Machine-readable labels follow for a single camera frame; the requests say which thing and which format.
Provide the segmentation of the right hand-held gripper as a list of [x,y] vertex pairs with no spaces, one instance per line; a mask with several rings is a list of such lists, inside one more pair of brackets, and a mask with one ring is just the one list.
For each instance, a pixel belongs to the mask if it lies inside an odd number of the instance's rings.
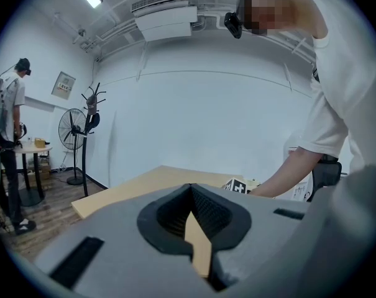
[[244,181],[237,178],[231,178],[225,185],[224,189],[228,191],[238,192],[240,194],[247,193],[247,185]]

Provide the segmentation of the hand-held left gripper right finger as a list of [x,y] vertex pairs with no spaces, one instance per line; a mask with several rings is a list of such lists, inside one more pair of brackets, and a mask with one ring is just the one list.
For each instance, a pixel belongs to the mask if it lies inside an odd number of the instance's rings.
[[190,186],[191,211],[211,242],[209,285],[191,287],[190,298],[288,297],[272,275],[281,250],[309,209],[307,202],[248,196],[205,184]]

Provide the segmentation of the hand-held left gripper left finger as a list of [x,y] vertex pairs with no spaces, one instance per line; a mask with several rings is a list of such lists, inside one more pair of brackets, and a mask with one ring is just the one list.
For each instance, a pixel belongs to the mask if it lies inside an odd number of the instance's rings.
[[59,234],[34,264],[50,274],[85,237],[103,245],[73,287],[89,298],[216,298],[189,257],[166,255],[153,248],[137,227],[139,212],[173,192],[168,187],[109,204]]

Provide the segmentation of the person's right forearm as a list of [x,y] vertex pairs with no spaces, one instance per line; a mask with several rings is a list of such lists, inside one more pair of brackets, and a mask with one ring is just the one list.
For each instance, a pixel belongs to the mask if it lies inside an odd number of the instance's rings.
[[250,191],[252,196],[274,198],[287,192],[305,178],[323,157],[298,147],[291,152],[277,172],[268,180]]

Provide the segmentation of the light wooden table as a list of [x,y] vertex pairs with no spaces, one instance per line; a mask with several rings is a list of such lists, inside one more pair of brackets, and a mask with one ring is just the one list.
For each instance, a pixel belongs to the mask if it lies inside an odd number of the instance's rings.
[[[82,219],[85,219],[106,205],[132,199],[152,191],[185,183],[203,183],[221,187],[231,178],[237,178],[246,183],[248,190],[260,184],[253,179],[244,179],[241,175],[217,174],[170,166],[159,166],[118,186],[74,201],[71,205],[75,212]],[[211,260],[211,243],[192,214],[188,216],[186,221],[185,240],[193,245],[193,267],[201,277],[208,277]]]

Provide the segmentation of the black office chair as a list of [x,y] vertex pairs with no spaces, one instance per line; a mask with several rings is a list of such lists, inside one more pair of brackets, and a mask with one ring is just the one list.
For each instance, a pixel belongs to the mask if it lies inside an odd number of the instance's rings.
[[342,165],[339,159],[324,154],[312,170],[312,192],[306,199],[311,202],[316,191],[326,186],[335,186],[341,178]]

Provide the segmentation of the cardboard boxes under table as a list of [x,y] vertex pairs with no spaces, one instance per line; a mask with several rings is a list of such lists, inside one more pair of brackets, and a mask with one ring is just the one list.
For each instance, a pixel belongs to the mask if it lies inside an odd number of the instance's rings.
[[[50,164],[48,162],[39,163],[39,176],[41,180],[47,180],[50,177]],[[27,167],[27,177],[30,181],[35,181],[34,164],[29,164]]]

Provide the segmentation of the black coat rack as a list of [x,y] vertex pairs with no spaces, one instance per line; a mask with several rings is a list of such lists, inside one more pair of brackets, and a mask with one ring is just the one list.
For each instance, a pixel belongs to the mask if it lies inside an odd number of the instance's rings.
[[[97,112],[99,113],[98,105],[101,104],[106,100],[106,98],[98,98],[99,96],[103,96],[106,94],[106,91],[103,89],[100,89],[101,83],[97,83],[96,87],[90,86],[88,89],[91,91],[90,94],[85,95],[82,94],[83,99],[85,100],[85,112],[86,112],[86,120],[88,115],[86,100],[91,96],[95,95],[97,96]],[[81,175],[83,178],[83,198],[89,196],[88,191],[88,180],[91,178],[90,176],[87,176],[86,170],[87,166],[90,166],[90,164],[93,162],[94,157],[96,156],[95,152],[95,140],[97,135],[95,135],[95,129],[93,128],[90,132],[86,132],[86,122],[85,122],[85,130],[84,130],[84,137],[83,137],[83,145],[82,145],[82,152],[81,152]]]

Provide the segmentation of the black standing fan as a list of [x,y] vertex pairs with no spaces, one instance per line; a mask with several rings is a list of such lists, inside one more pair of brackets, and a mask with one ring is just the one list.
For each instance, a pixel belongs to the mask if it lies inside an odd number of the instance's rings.
[[73,176],[66,180],[72,186],[83,184],[83,178],[78,176],[77,150],[83,145],[86,116],[79,109],[69,109],[61,117],[58,125],[58,135],[62,145],[73,152]]

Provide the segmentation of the round light table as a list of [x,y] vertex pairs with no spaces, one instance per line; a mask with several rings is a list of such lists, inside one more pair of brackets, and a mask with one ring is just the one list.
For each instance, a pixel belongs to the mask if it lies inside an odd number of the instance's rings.
[[[21,206],[32,207],[41,203],[45,199],[44,190],[39,172],[39,154],[49,152],[52,147],[37,148],[33,143],[22,143],[22,146],[15,148],[15,153],[22,155],[22,173],[24,175],[25,188],[19,190]],[[31,187],[27,172],[27,154],[33,155],[33,165],[36,187]]]

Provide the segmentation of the dark bag on rack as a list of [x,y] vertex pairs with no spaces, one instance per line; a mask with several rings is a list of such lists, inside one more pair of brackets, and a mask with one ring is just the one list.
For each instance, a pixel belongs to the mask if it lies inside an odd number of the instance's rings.
[[91,95],[86,100],[88,115],[86,120],[86,132],[90,132],[93,128],[96,128],[100,122],[100,116],[97,112],[97,96]]

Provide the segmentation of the person's white t-shirt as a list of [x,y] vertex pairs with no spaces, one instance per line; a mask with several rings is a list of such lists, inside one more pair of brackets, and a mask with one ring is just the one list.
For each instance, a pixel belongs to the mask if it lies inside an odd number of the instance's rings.
[[328,34],[314,39],[318,79],[299,146],[338,157],[345,140],[350,171],[376,165],[376,34],[351,0],[313,0]]

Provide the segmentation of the white ceiling air conditioner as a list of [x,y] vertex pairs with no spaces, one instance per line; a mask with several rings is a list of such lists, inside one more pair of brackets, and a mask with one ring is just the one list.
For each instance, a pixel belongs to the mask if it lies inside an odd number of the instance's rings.
[[140,0],[132,3],[135,24],[147,42],[190,37],[198,20],[196,6],[189,0]]

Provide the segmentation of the grey wall electrical panel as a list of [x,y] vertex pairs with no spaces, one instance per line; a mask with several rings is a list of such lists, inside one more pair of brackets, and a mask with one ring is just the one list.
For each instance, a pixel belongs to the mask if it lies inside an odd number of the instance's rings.
[[68,100],[76,79],[64,72],[60,72],[52,89],[52,95]]

